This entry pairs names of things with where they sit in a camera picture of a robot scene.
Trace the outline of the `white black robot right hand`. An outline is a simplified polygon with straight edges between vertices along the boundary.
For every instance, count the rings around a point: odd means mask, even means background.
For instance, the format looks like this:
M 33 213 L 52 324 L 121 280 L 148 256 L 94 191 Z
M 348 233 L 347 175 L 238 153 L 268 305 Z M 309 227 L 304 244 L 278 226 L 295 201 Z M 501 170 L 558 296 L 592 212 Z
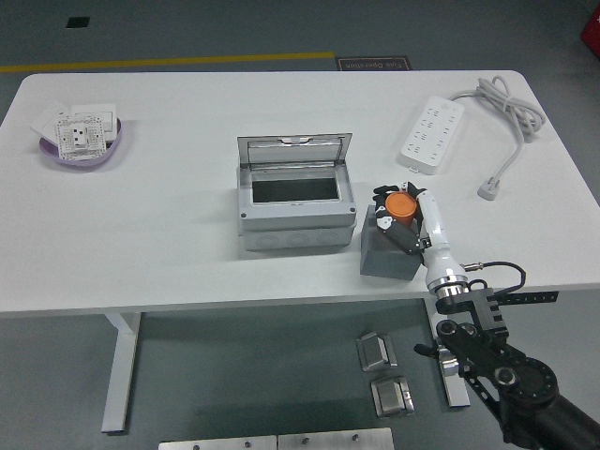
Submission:
M 427 269 L 427 290 L 465 293 L 465 269 L 452 256 L 442 216 L 431 192 L 407 182 L 373 189 L 378 230 L 408 254 L 419 253 Z

